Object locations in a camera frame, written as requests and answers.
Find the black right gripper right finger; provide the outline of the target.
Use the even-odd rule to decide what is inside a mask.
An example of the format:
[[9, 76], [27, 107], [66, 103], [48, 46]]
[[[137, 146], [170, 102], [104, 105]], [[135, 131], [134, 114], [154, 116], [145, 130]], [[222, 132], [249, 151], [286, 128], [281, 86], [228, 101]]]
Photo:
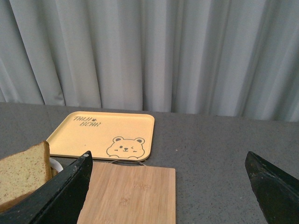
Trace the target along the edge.
[[263, 215], [269, 224], [299, 222], [299, 181], [249, 151], [245, 168]]

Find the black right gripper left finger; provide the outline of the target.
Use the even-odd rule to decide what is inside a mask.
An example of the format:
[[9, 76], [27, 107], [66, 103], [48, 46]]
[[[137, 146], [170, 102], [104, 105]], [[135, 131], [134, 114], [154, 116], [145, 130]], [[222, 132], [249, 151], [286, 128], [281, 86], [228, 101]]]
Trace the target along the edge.
[[20, 203], [1, 213], [2, 224], [75, 224], [83, 208], [93, 168], [85, 152]]

